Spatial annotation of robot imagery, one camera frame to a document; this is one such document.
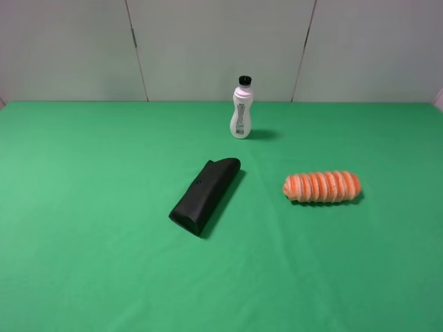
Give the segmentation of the white bottle with black cap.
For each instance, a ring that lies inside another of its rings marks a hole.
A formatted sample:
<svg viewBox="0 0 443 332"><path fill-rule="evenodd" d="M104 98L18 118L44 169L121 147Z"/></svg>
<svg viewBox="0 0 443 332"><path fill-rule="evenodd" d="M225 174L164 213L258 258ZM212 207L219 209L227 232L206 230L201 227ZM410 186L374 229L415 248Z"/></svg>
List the white bottle with black cap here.
<svg viewBox="0 0 443 332"><path fill-rule="evenodd" d="M230 121L230 132L238 139L246 138L251 132L250 109L253 103L252 78L247 75L239 77L239 85L233 94L235 110Z"/></svg>

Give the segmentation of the black glasses case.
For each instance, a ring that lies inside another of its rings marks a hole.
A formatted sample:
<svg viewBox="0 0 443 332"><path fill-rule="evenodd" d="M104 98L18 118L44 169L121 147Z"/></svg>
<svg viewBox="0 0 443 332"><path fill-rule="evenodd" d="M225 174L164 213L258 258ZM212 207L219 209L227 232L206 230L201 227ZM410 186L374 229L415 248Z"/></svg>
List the black glasses case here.
<svg viewBox="0 0 443 332"><path fill-rule="evenodd" d="M169 218L200 237L240 167L238 158L209 160L169 213Z"/></svg>

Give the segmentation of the orange and cream spiral bread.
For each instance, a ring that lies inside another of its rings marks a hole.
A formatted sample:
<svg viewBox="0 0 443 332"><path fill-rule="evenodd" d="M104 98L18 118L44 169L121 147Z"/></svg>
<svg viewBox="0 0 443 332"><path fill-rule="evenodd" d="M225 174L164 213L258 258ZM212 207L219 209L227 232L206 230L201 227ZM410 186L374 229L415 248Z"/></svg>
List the orange and cream spiral bread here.
<svg viewBox="0 0 443 332"><path fill-rule="evenodd" d="M342 203L360 195L361 183L348 171L300 173L288 176L282 191L299 203Z"/></svg>

